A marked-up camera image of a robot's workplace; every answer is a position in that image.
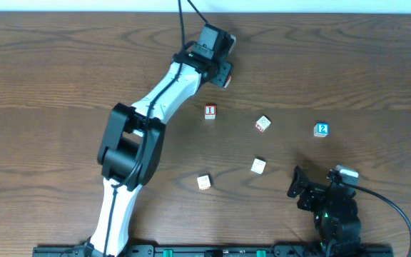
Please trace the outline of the red letter A block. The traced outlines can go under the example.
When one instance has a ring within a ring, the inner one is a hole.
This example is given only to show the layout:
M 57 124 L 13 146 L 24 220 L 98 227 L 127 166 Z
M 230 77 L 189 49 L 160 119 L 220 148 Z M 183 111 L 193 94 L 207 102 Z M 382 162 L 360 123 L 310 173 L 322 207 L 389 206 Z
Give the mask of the red letter A block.
M 225 81 L 225 84 L 224 84 L 223 88 L 225 88 L 225 89 L 228 88 L 228 85 L 230 84 L 231 79 L 232 79 L 232 75 L 229 75 L 228 78 Z

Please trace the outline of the red letter I block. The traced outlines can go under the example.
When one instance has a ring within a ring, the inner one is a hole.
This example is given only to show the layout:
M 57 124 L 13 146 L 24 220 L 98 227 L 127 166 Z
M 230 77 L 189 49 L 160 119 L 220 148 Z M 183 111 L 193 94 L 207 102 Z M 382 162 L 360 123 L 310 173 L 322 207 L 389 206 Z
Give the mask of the red letter I block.
M 205 106 L 205 119 L 215 119 L 216 117 L 216 105 Z

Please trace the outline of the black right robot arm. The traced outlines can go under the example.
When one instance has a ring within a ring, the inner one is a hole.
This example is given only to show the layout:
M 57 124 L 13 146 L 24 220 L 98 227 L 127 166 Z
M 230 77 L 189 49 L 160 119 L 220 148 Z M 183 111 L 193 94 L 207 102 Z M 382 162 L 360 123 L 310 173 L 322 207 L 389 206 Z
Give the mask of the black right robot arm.
M 325 186 L 310 181 L 301 167 L 294 168 L 287 196 L 298 198 L 297 207 L 313 213 L 324 256 L 346 256 L 360 247 L 361 222 L 354 199 L 358 176 L 357 171 L 337 165 L 329 171 L 330 185 Z

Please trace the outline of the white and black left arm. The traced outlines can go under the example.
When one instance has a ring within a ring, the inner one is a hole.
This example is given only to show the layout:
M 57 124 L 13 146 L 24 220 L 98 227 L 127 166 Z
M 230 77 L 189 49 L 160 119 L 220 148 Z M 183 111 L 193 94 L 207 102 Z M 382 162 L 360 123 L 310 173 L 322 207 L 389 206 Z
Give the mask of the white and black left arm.
M 166 75 L 150 93 L 131 106 L 113 107 L 97 155 L 103 203 L 86 256 L 124 252 L 138 193 L 158 167 L 168 121 L 203 84 L 228 86 L 233 65 L 227 58 L 235 44 L 234 35 L 206 24 L 197 41 L 173 55 Z

